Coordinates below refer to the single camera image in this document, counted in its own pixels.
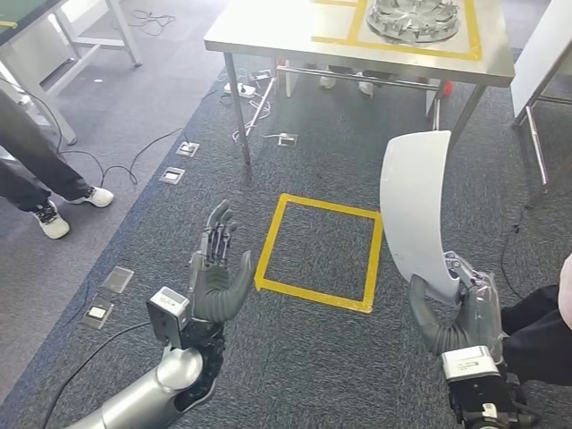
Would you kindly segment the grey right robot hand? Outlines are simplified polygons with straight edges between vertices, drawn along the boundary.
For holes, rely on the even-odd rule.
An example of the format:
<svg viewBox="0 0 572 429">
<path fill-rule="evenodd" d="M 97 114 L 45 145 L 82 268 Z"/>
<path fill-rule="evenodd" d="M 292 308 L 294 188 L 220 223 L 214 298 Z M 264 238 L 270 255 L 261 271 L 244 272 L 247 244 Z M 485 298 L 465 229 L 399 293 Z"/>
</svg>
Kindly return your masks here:
<svg viewBox="0 0 572 429">
<path fill-rule="evenodd" d="M 499 296 L 490 273 L 477 271 L 453 251 L 445 254 L 448 269 L 463 284 L 460 307 L 451 324 L 440 322 L 426 299 L 429 285 L 414 275 L 410 283 L 409 304 L 425 346 L 435 356 L 472 346 L 486 346 L 495 364 L 503 357 L 503 335 Z"/>
</svg>

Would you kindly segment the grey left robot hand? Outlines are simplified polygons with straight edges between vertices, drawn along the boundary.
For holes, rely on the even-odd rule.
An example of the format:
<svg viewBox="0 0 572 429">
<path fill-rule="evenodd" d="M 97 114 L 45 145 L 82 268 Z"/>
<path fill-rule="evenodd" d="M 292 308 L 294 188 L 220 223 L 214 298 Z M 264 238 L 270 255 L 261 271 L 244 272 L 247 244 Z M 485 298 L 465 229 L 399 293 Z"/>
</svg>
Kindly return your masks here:
<svg viewBox="0 0 572 429">
<path fill-rule="evenodd" d="M 188 297 L 193 319 L 216 324 L 232 320 L 252 288 L 254 271 L 250 250 L 240 258 L 236 277 L 229 279 L 229 249 L 238 228 L 232 216 L 227 199 L 216 206 L 208 217 L 198 249 L 189 261 Z"/>
</svg>

